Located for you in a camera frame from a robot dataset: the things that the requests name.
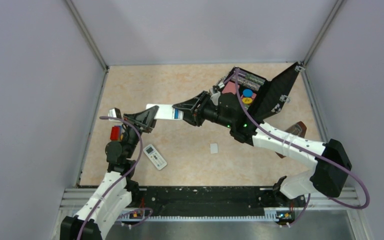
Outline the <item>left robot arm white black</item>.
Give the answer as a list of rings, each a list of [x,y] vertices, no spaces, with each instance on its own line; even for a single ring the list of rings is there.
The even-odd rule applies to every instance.
[[[122,140],[111,141],[105,148],[108,169],[103,180],[83,207],[60,224],[61,240],[104,240],[122,211],[140,202],[138,184],[132,176],[139,160],[131,157],[143,146],[142,134],[151,133],[159,107],[120,115],[117,108],[101,120],[121,122],[125,126]]]

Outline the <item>blue battery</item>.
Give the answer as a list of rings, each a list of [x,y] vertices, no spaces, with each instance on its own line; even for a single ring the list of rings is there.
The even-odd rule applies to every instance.
[[[174,110],[174,119],[175,120],[182,120],[183,119],[183,115],[184,115],[183,111],[178,110],[178,109]]]

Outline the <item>white battery cover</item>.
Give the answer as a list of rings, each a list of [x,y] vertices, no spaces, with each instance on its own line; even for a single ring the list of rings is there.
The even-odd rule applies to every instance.
[[[210,144],[210,153],[211,154],[217,154],[219,152],[218,144],[217,143],[211,143]]]

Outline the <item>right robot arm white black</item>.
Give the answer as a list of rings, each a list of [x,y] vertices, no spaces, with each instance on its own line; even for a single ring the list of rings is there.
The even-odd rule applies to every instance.
[[[233,93],[212,95],[203,91],[199,95],[176,103],[173,108],[183,112],[183,120],[200,127],[209,121],[230,129],[230,135],[240,143],[265,148],[296,160],[307,171],[283,176],[273,186],[273,200],[287,206],[301,195],[321,193],[327,197],[340,196],[348,174],[338,168],[350,170],[352,165],[342,144],[334,139],[329,142],[312,141],[273,127],[267,122],[256,126],[246,115],[240,101]]]

